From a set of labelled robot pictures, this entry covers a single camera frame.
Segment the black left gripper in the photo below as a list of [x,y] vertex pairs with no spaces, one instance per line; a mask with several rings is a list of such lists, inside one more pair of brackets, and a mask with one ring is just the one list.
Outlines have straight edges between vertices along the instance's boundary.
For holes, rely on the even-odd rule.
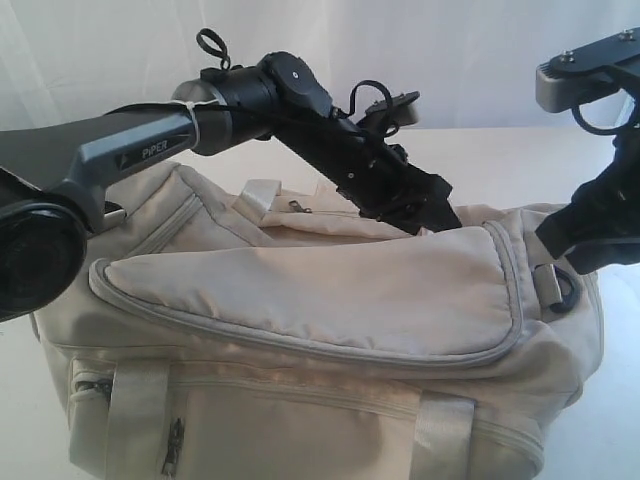
[[299,122],[281,124],[279,141],[331,180],[361,216],[394,220],[395,227],[411,235],[462,227],[448,202],[451,185],[410,164],[406,150],[385,143],[378,129],[323,117],[286,101],[279,112]]

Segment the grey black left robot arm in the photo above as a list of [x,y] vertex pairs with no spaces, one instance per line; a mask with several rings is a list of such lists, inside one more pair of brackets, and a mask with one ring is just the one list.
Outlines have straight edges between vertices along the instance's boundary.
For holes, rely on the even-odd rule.
[[301,157],[362,217],[410,234],[460,226],[451,185],[388,144],[410,96],[386,96],[360,122],[335,106],[309,66],[287,52],[252,67],[201,72],[166,103],[1,135],[1,317],[32,313],[79,273],[88,240],[125,218],[106,197],[114,184],[181,152],[213,156],[276,139]]

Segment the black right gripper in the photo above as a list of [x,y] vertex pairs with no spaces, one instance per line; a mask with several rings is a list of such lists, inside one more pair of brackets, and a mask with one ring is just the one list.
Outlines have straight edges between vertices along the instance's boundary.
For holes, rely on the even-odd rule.
[[612,162],[536,228],[549,254],[566,259],[579,274],[639,263],[638,100],[612,145]]

